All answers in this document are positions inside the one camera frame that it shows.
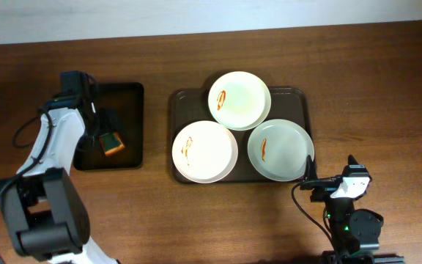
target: orange stain on plate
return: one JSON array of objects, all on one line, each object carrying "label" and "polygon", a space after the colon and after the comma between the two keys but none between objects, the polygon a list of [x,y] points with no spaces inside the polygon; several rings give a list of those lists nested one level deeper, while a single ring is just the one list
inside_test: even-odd
[{"label": "orange stain on plate", "polygon": [[267,147],[267,139],[265,138],[265,139],[263,139],[263,142],[262,142],[262,160],[263,160],[263,162],[266,162],[265,160],[264,160],[264,154],[265,154],[265,151],[264,151],[264,149]]},{"label": "orange stain on plate", "polygon": [[191,139],[191,136],[188,137],[187,142],[185,143],[185,157],[187,158],[187,165],[190,166],[190,163],[188,162],[188,149],[191,147],[191,143],[193,140]]},{"label": "orange stain on plate", "polygon": [[226,91],[222,90],[222,92],[218,95],[218,111],[223,108],[224,101],[226,100]]}]

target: wood surface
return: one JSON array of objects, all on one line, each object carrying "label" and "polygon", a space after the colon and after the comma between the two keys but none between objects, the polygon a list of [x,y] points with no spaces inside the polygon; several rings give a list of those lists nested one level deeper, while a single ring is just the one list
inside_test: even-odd
[{"label": "wood surface", "polygon": [[[378,253],[422,263],[422,21],[0,45],[0,179],[29,154],[12,148],[13,133],[67,70],[145,87],[143,167],[71,174],[92,237],[122,263],[256,263],[330,249],[293,204],[292,184],[171,179],[169,95],[230,70],[304,91],[319,176],[341,173],[350,153],[365,164],[374,181],[355,206],[385,217]],[[309,194],[296,196],[321,220]],[[1,214],[0,248],[8,263],[35,263],[14,253]]]}]

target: large black tray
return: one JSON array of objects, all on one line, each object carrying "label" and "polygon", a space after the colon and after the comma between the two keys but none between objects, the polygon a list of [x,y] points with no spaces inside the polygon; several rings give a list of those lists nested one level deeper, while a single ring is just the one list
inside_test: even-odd
[{"label": "large black tray", "polygon": [[[171,97],[171,144],[175,136],[187,125],[201,120],[215,121],[207,105],[209,90],[186,89]],[[293,121],[311,134],[305,95],[292,87],[270,88],[271,109],[266,120],[285,119]],[[230,130],[237,140],[239,156],[233,170],[216,183],[276,183],[261,175],[251,164],[247,155],[248,137],[253,129],[247,131]],[[183,177],[171,161],[171,175],[179,183],[196,184]]]},{"label": "large black tray", "polygon": [[[89,151],[76,150],[73,164],[77,170],[137,169],[143,162],[144,88],[140,83],[100,84],[94,99],[97,109],[115,109],[121,130],[119,135],[125,149],[105,156],[99,141]],[[78,149],[89,147],[80,142]]]}]

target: wall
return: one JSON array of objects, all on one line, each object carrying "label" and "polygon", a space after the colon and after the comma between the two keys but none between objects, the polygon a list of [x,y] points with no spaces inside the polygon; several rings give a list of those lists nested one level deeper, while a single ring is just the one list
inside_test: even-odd
[{"label": "wall", "polygon": [[422,0],[0,0],[0,43],[422,19]]}]

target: tray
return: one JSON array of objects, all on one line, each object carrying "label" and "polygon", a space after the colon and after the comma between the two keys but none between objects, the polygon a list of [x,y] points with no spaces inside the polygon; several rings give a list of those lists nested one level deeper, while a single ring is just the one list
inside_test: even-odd
[{"label": "tray", "polygon": [[[169,150],[171,150],[175,136],[185,126],[200,120],[215,121],[207,105],[208,92],[205,89],[185,89],[171,96],[171,142]],[[270,88],[270,94],[271,110],[266,120],[285,119],[293,121],[304,128],[308,135],[312,137],[305,95],[293,87],[273,87]],[[247,142],[253,129],[247,131],[230,131],[237,140],[239,147],[237,163],[224,179],[215,183],[277,183],[257,172],[248,158]],[[171,176],[178,183],[199,184],[180,174],[173,161],[171,161]]]},{"label": "tray", "polygon": [[[140,83],[99,84],[99,96],[94,99],[96,109],[113,109],[119,120],[119,135],[125,149],[105,156],[96,140],[89,151],[76,150],[73,165],[80,171],[105,169],[137,169],[143,162],[144,88]],[[88,147],[78,144],[78,149]]]}]

